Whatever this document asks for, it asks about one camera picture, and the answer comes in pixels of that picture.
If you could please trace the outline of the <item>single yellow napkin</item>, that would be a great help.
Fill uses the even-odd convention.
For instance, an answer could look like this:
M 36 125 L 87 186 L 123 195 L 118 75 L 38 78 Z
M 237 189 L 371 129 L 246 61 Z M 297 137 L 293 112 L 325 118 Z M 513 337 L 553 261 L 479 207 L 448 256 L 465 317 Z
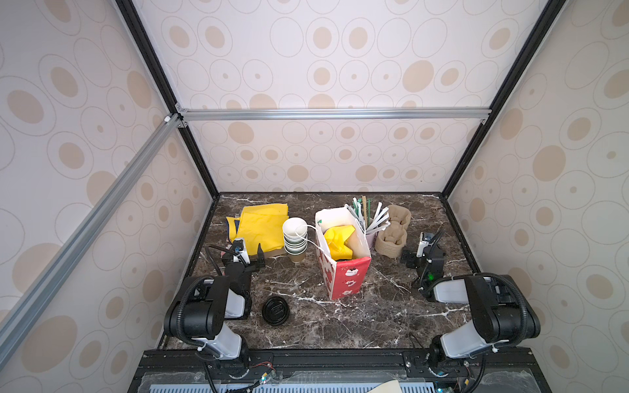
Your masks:
M 324 234 L 324 239 L 329 247 L 333 260 L 352 260 L 353 250 L 347 245 L 347 241 L 354 234 L 353 225 L 342 225 L 328 229 Z

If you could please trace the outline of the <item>red white paper bag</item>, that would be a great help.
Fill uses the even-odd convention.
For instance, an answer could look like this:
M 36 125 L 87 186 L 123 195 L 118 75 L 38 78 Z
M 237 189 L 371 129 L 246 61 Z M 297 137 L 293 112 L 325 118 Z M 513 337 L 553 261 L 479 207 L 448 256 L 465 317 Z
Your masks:
M 324 209 L 314 217 L 314 245 L 319 267 L 329 298 L 337 301 L 345 296 L 356 294 L 365 279 L 372 260 L 370 245 L 360 227 L 359 221 L 346 207 Z M 347 249 L 343 258 L 339 252 L 332 252 L 326 234 L 330 229 L 352 229 L 343 241 Z

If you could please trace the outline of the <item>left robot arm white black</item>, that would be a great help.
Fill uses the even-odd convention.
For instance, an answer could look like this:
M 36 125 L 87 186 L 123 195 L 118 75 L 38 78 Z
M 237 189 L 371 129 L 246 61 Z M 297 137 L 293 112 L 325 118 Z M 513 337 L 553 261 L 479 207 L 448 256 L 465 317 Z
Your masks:
M 233 241 L 230 248 L 206 247 L 211 249 L 221 252 L 219 264 L 208 258 L 216 275 L 183 280 L 166 311 L 164 333 L 194 347 L 210 365 L 245 372 L 251 362 L 246 339 L 225 322 L 250 316 L 252 275 L 265 267 L 265 254 L 258 246 L 250 255 L 242 238 Z

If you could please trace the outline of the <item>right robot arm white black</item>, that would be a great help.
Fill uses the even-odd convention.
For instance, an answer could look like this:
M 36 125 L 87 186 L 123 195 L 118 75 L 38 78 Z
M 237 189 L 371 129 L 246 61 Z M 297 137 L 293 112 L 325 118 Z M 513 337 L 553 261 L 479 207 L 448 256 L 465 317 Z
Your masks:
M 539 336 L 542 324 L 511 276 L 471 273 L 445 277 L 445 256 L 435 242 L 421 243 L 417 252 L 401 253 L 401 262 L 418 273 L 412 288 L 427 301 L 467 305 L 471 313 L 469 322 L 432 339 L 429 366 L 497 352 Z

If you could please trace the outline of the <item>yellow napkin stack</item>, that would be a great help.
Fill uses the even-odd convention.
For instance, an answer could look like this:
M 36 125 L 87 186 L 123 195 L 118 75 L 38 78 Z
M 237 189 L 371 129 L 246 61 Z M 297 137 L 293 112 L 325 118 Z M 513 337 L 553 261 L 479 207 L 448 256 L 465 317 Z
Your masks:
M 226 218 L 228 239 L 243 239 L 250 256 L 257 256 L 258 247 L 263 252 L 282 250 L 283 224 L 287 219 L 287 204 L 245 206 L 239 217 Z

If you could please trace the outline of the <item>pulp cup carrier stack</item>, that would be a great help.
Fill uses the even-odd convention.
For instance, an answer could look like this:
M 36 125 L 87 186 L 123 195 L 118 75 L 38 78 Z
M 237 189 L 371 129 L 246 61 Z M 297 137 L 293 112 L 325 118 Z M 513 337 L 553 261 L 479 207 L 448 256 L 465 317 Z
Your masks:
M 379 255 L 396 259 L 406 245 L 412 214 L 404 206 L 390 205 L 388 209 L 390 225 L 378 234 L 374 248 Z

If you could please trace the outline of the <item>stack of paper cups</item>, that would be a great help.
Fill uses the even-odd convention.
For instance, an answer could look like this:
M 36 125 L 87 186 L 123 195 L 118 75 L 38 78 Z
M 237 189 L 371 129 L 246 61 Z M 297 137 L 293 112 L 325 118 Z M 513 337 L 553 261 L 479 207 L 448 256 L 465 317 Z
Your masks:
M 306 257 L 308 225 L 304 219 L 292 217 L 283 223 L 284 250 L 292 262 L 298 263 Z

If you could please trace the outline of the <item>pink straw holder cup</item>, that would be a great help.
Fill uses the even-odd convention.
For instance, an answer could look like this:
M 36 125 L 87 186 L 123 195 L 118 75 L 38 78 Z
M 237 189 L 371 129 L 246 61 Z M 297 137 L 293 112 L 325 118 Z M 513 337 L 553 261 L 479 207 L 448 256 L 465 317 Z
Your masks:
M 374 248 L 374 244 L 375 244 L 375 239 L 378 236 L 378 234 L 376 232 L 373 232 L 371 234 L 365 234 L 366 240 L 368 242 L 368 245 L 370 247 L 370 249 Z

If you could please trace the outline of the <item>left diagonal aluminium bar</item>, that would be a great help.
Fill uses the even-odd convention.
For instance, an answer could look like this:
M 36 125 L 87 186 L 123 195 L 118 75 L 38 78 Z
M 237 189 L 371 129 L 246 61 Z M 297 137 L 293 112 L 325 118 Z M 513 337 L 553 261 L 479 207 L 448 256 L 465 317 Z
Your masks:
M 2 367 L 5 367 L 13 357 L 41 314 L 181 121 L 180 114 L 172 113 L 167 121 L 162 122 L 9 313 L 1 326 Z

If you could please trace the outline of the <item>horizontal aluminium frame bar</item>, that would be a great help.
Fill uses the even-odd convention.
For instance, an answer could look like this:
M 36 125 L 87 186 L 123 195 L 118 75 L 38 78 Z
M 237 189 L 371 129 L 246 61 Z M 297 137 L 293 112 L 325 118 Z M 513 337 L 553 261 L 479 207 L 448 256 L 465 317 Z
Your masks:
M 329 108 L 329 109 L 183 109 L 185 121 L 337 121 L 486 119 L 489 107 Z

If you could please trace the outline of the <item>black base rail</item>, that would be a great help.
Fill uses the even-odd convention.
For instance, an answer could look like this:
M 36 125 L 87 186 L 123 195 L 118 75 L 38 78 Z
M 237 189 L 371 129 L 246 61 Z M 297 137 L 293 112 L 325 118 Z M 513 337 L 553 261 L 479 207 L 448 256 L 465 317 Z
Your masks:
M 408 349 L 252 350 L 246 360 L 215 360 L 196 350 L 149 350 L 131 392 L 367 392 L 396 380 L 405 392 L 548 392 L 533 353 L 525 348 L 443 360 Z

